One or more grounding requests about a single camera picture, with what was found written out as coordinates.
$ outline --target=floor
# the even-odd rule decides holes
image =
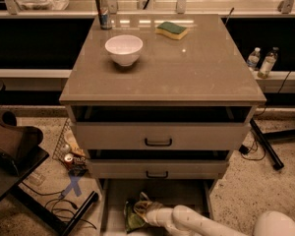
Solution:
[[[67,169],[53,157],[59,137],[67,121],[63,107],[0,107],[0,110],[11,110],[18,117],[18,125],[33,125],[40,128],[44,134],[41,147],[50,154],[49,158],[35,171],[40,177],[40,183],[33,176],[25,183],[41,194],[54,193],[64,190],[69,184]],[[255,120],[263,132],[294,129],[295,109],[258,109]],[[254,137],[249,133],[244,145],[254,147]],[[284,168],[276,171],[268,155],[264,157],[261,146],[245,156],[234,151],[230,158],[230,165],[224,177],[217,181],[210,194],[213,218],[215,221],[227,225],[244,234],[252,235],[257,217],[266,210],[281,211],[295,221],[295,140],[272,144]],[[20,185],[41,204],[74,210],[69,202],[55,204],[59,194],[42,196]],[[91,190],[98,191],[96,183],[86,174],[80,181],[82,194],[77,197],[71,191],[65,198],[80,206]],[[67,211],[61,215],[69,217]],[[70,235],[97,235],[99,228],[91,224],[98,224],[98,204],[93,205],[77,224]],[[12,196],[6,197],[0,203],[0,235],[56,235],[54,231],[22,206]]]

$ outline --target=drawer front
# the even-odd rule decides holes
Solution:
[[[249,124],[77,123],[83,149],[238,149]]]
[[[99,179],[218,179],[228,162],[214,160],[91,160],[88,169]]]

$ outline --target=white bowl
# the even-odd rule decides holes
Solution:
[[[143,46],[143,42],[134,35],[117,35],[105,44],[111,59],[123,67],[131,66],[140,57]]]

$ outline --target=open drawer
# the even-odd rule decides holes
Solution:
[[[126,236],[124,207],[126,201],[139,200],[140,192],[145,192],[155,202],[166,207],[184,205],[212,219],[208,196],[208,182],[200,180],[109,180],[105,181],[104,216],[101,236]],[[132,236],[163,236],[166,230],[160,227],[145,227],[133,231]]]
[[[91,123],[72,127],[83,149],[235,150],[250,125],[242,123]]]

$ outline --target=drawer handle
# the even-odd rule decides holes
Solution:
[[[170,138],[168,142],[149,142],[148,138],[145,138],[145,144],[149,147],[170,147],[173,144],[173,140]]]
[[[165,175],[163,175],[163,176],[150,175],[150,174],[148,173],[148,171],[146,171],[146,176],[147,176],[148,178],[167,178],[167,177],[168,177],[168,171],[166,171],[166,172],[165,172]]]

